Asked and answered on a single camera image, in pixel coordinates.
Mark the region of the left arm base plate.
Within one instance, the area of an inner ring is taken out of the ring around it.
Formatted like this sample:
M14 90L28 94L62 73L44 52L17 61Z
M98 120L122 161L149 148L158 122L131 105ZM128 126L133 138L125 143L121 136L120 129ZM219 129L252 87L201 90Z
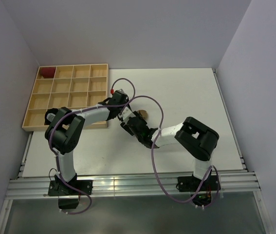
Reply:
M73 184L70 184L78 190L91 195L92 194L92 180L76 180ZM65 185L61 180L52 180L48 189L48 196L58 197L58 207L62 210L73 210L79 205L81 192L76 191L67 185Z

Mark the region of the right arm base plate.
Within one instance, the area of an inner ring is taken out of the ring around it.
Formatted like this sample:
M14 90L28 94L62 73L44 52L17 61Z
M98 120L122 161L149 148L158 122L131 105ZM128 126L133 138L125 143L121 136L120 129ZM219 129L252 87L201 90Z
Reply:
M194 176L180 176L177 178L176 189L179 192L196 192L201 180ZM216 175L209 175L200 187L200 191L217 191L220 188Z

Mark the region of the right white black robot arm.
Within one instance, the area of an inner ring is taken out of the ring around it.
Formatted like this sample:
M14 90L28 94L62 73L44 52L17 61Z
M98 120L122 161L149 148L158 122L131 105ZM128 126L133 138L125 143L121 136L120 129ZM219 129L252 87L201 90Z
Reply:
M211 157L220 138L219 134L193 117L167 128L149 128L147 122L137 111L126 108L119 115L121 126L149 149L181 144L194 158L193 186L203 190L209 185L207 171L211 166Z

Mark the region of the brown argyle sock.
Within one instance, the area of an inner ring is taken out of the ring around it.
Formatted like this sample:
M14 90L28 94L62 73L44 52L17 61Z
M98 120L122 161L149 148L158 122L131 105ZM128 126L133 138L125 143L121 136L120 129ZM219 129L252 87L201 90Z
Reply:
M144 119L144 120L148 119L148 113L146 110L138 110L137 112L142 117L142 119Z

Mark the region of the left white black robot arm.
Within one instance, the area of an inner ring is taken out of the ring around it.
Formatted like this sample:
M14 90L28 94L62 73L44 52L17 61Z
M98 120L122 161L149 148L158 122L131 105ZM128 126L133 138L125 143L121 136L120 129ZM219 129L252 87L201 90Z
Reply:
M45 138L55 154L56 177L61 180L59 189L64 194L71 195L77 188L73 150L78 145L84 127L118 117L128 101L128 95L122 90L117 90L112 97L92 107L76 110L61 107L47 110L44 117L48 126Z

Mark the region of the black sock with blue marks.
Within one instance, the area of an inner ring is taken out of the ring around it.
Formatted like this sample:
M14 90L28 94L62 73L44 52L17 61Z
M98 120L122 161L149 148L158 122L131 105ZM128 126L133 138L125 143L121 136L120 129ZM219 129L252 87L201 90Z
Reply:
M44 124L50 125L57 113L57 108L48 109L44 116Z

